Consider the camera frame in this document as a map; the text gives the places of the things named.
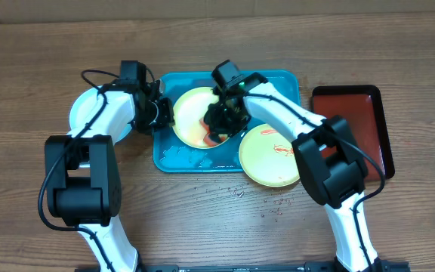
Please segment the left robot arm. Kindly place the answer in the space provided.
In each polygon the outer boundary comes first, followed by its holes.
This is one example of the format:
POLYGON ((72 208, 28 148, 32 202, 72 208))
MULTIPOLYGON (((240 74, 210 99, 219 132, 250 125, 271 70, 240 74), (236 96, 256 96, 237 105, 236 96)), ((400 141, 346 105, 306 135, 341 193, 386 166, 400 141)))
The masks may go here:
POLYGON ((94 89, 95 105, 83 122, 45 142, 39 217, 52 230, 79 233, 100 271, 144 271, 119 218, 122 185, 114 145, 127 127, 152 135, 173 126, 172 103, 137 60, 123 60, 120 73, 94 89))

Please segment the red black sponge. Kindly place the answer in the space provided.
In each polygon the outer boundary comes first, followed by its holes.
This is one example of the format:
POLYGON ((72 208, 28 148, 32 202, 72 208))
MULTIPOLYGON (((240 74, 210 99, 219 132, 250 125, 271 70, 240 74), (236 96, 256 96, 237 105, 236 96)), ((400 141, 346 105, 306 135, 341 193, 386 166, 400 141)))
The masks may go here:
POLYGON ((203 138, 203 142, 209 147, 216 147, 229 138, 226 134, 211 133, 209 125, 204 121, 203 118, 199 120, 199 124, 205 129, 206 134, 203 138))

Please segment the light blue plate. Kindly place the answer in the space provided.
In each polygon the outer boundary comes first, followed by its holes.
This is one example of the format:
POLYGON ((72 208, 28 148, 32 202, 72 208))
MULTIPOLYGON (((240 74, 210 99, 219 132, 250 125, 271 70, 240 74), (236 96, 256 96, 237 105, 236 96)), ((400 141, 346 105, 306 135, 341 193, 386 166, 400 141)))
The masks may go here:
MULTIPOLYGON (((107 104, 82 137, 109 135, 114 144, 122 140, 131 131, 130 121, 134 119, 135 105, 130 94, 123 91, 107 91, 107 104)), ((91 121, 103 106, 103 95, 96 88, 88 89, 74 102, 69 113, 70 130, 67 133, 75 137, 91 121)))

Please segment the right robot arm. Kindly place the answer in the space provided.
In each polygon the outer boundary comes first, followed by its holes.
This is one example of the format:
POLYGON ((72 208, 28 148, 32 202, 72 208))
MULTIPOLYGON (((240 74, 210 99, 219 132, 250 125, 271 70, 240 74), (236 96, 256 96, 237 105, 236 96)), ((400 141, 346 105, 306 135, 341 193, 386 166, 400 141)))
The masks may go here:
POLYGON ((243 131, 251 119, 267 123, 291 143, 301 183, 324 206, 336 242, 335 266, 340 271, 386 271, 374 249, 364 202, 368 165, 376 162, 358 148, 347 121, 312 113, 280 94, 262 74, 245 76, 230 60, 211 73, 218 100, 208 106, 202 123, 204 140, 218 145, 243 131))

